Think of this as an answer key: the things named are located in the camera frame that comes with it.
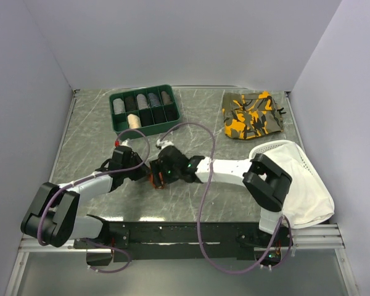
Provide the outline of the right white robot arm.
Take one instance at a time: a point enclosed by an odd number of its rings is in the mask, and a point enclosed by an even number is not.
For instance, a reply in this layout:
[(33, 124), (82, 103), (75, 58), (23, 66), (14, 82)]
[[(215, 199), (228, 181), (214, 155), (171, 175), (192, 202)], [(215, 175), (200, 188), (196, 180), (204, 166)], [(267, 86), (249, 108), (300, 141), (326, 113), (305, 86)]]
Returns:
[(261, 208), (258, 240), (273, 245), (279, 239), (276, 227), (282, 216), (292, 177), (264, 154), (252, 159), (221, 160), (195, 155), (186, 157), (173, 145), (164, 147), (150, 162), (151, 181), (162, 187), (175, 181), (226, 183), (244, 187)]

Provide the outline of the aluminium rail frame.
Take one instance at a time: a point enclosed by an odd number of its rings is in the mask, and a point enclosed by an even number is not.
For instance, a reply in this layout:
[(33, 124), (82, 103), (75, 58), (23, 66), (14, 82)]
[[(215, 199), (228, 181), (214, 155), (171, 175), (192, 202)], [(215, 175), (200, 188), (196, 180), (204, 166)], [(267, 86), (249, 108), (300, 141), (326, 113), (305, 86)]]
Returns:
[[(324, 250), (324, 249), (344, 249), (339, 227), (336, 224), (319, 224), (304, 229), (294, 229), (292, 231), (292, 250)], [(19, 253), (36, 252), (98, 252), (93, 246), (81, 245), (80, 241), (68, 240), (61, 247), (51, 245), (41, 246), (38, 241), (29, 236), (21, 239), (18, 247)]]

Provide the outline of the brown rolled sock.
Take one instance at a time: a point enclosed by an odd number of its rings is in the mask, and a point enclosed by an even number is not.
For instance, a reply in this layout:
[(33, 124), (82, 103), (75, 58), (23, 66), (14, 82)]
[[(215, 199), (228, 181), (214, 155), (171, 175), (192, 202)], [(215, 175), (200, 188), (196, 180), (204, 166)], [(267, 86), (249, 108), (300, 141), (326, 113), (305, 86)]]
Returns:
[(162, 91), (160, 95), (162, 98), (163, 105), (170, 105), (173, 103), (172, 97), (166, 91)]

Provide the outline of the white grey rolled sock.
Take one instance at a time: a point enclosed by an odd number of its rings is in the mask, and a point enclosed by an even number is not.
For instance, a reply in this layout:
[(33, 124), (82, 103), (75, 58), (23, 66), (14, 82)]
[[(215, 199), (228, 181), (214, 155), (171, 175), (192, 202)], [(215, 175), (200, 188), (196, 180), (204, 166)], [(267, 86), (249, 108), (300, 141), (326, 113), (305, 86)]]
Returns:
[(136, 96), (136, 102), (139, 110), (148, 109), (149, 102), (144, 94), (138, 94)]

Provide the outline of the orange underwear beige waistband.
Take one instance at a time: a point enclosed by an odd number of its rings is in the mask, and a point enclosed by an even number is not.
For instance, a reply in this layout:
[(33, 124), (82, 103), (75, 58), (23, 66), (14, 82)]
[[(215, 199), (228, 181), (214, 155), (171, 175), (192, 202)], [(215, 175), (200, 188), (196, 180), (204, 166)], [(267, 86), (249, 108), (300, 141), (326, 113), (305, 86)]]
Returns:
[(155, 189), (164, 189), (165, 183), (161, 173), (151, 173), (149, 176), (149, 181), (153, 188)]

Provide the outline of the grey striped rolled sock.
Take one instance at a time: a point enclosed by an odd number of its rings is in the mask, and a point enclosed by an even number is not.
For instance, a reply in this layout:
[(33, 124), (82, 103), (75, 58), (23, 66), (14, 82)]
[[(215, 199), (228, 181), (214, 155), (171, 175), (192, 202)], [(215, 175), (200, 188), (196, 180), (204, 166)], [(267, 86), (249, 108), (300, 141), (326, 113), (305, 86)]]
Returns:
[(115, 115), (119, 115), (126, 112), (125, 103), (120, 98), (113, 100), (112, 106)]

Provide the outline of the green divided organizer tray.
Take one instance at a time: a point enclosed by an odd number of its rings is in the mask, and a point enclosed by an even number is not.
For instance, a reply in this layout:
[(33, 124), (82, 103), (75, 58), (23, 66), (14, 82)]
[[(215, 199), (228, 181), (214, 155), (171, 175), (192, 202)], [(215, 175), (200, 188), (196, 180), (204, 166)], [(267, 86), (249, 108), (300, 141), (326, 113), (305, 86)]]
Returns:
[[(163, 105), (160, 93), (166, 91), (173, 99), (173, 103), (170, 105)], [(161, 102), (161, 106), (151, 108), (148, 99), (148, 93), (155, 93)], [(132, 112), (125, 112), (119, 115), (115, 115), (113, 112), (112, 102), (115, 99), (122, 99), (124, 101), (125, 97), (132, 96), (135, 98), (138, 94), (144, 94), (149, 102), (149, 108)], [(168, 84), (163, 84), (159, 86), (151, 86), (147, 88), (139, 88), (130, 91), (118, 92), (110, 95), (109, 106), (111, 114), (112, 129), (116, 134), (120, 134), (122, 131), (129, 129), (127, 116), (129, 114), (136, 114), (141, 119), (141, 127), (136, 129), (141, 131), (146, 136), (151, 136), (155, 134), (160, 134), (168, 131), (170, 128), (174, 127), (181, 122), (181, 113), (179, 111), (179, 106), (175, 98), (173, 88)]]

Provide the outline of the camouflage orange shorts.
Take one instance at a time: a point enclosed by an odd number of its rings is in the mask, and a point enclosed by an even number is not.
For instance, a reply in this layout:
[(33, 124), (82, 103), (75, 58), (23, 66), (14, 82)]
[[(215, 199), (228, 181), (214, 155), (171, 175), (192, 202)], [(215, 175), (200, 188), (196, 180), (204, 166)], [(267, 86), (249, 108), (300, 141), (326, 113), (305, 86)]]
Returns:
[(285, 114), (267, 91), (228, 92), (222, 100), (224, 133), (231, 139), (250, 140), (284, 131)]

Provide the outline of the dark grey rolled sock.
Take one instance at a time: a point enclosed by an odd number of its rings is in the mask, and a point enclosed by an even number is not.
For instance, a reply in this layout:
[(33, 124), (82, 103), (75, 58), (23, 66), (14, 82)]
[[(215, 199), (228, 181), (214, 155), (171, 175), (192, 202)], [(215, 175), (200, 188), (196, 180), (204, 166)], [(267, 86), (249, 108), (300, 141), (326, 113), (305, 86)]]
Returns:
[(127, 112), (136, 111), (138, 109), (137, 102), (135, 101), (135, 98), (132, 96), (125, 97), (124, 103)]

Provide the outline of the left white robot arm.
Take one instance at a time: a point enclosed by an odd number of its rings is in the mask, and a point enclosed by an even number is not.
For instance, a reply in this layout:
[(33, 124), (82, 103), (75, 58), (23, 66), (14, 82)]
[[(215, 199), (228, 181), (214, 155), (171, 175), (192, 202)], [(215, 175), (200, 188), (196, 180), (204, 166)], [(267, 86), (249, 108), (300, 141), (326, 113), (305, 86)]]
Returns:
[(69, 239), (88, 238), (95, 247), (110, 241), (105, 220), (87, 215), (78, 217), (78, 207), (120, 187), (125, 179), (138, 181), (150, 174), (145, 161), (128, 146), (118, 146), (112, 157), (84, 178), (63, 184), (43, 183), (29, 206), (20, 230), (41, 245), (60, 247)]

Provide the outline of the white laundry basket with cloth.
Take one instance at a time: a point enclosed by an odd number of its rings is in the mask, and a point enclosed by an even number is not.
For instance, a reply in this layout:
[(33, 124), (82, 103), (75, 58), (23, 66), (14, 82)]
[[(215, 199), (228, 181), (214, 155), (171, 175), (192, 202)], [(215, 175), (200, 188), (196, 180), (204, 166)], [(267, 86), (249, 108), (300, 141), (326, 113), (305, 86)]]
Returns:
[(302, 148), (293, 141), (277, 140), (254, 147), (250, 158), (263, 154), (292, 177), (282, 214), (292, 229), (303, 229), (327, 221), (334, 214), (335, 205)]

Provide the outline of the beige rolled underwear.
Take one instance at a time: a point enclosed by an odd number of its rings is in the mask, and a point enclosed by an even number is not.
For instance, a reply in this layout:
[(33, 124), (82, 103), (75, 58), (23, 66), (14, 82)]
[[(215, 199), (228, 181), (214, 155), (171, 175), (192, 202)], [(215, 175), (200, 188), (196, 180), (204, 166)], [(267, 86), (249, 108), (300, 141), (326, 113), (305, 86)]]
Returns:
[(127, 121), (128, 121), (128, 126), (130, 129), (138, 129), (140, 128), (141, 125), (141, 119), (138, 115), (136, 114), (129, 114), (127, 116)]

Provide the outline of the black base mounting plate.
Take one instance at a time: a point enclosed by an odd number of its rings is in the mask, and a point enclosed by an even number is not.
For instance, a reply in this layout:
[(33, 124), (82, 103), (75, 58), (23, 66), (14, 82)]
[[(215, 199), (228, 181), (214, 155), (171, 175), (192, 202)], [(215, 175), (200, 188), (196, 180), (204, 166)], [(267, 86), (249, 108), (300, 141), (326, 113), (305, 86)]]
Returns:
[(257, 260), (256, 249), (271, 246), (280, 251), (292, 243), (289, 230), (281, 226), (275, 236), (256, 222), (203, 222), (201, 236), (195, 222), (109, 222), (103, 239), (77, 239), (74, 248), (88, 250), (87, 262), (107, 266), (132, 260), (199, 259), (204, 247), (209, 258)]

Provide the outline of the blue striped rolled sock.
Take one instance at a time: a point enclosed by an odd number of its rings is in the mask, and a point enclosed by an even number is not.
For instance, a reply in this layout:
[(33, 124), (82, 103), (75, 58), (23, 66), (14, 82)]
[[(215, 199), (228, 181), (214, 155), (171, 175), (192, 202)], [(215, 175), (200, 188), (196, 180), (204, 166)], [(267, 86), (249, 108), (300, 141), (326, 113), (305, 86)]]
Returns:
[(147, 95), (148, 95), (151, 108), (161, 106), (160, 99), (155, 93), (149, 92)]

